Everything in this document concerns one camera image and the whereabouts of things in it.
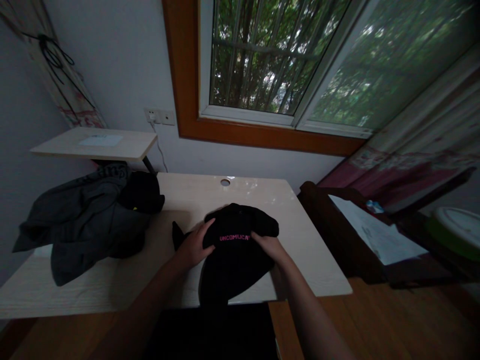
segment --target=black desk leg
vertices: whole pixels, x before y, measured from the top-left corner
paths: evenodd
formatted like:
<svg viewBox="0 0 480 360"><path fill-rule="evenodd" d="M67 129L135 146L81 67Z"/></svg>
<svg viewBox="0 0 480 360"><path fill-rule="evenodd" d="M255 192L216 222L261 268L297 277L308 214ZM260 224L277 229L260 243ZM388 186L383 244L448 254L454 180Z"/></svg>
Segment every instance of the black desk leg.
<svg viewBox="0 0 480 360"><path fill-rule="evenodd" d="M145 156L143 158L143 163L145 164L146 168L148 169L148 171L154 175L154 176L157 176L157 172L154 170L154 167L152 166L152 164L150 163L150 160L147 156Z"/></svg>

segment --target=green container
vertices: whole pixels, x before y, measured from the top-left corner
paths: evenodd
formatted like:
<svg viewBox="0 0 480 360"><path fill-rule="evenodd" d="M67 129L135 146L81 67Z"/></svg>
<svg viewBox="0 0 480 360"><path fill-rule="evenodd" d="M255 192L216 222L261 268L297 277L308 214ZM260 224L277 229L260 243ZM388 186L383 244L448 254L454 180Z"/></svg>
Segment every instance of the green container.
<svg viewBox="0 0 480 360"><path fill-rule="evenodd" d="M454 253L480 262L480 216L452 207L437 208L425 224L431 236Z"/></svg>

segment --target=wooden floor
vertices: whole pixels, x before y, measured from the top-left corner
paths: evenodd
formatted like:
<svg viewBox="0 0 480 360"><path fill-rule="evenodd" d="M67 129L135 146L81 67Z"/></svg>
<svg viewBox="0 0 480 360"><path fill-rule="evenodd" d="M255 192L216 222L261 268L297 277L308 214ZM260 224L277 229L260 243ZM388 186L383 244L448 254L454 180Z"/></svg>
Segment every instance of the wooden floor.
<svg viewBox="0 0 480 360"><path fill-rule="evenodd" d="M474 325L479 314L472 307L460 312L437 288L392 290L356 278L349 282L352 295L319 302L358 359L480 359ZM288 304L269 306L283 360L303 359ZM85 359L117 317L41 318L11 359Z"/></svg>

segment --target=blue object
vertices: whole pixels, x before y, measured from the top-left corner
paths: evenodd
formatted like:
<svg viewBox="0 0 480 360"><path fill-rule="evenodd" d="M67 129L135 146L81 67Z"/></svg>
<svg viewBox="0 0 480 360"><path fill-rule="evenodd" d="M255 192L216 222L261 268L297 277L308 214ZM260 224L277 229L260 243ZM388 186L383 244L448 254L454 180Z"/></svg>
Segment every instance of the blue object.
<svg viewBox="0 0 480 360"><path fill-rule="evenodd" d="M368 200L366 202L367 209L374 214L382 214L384 213L384 208L380 206L380 204L376 201Z"/></svg>

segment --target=window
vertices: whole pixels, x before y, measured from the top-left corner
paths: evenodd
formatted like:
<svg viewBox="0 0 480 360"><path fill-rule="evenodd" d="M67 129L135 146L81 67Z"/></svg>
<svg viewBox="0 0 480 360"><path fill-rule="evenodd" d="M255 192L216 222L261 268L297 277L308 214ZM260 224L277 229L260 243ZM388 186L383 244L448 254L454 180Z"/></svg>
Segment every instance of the window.
<svg viewBox="0 0 480 360"><path fill-rule="evenodd" d="M367 139L479 40L475 0L203 0L199 116Z"/></svg>

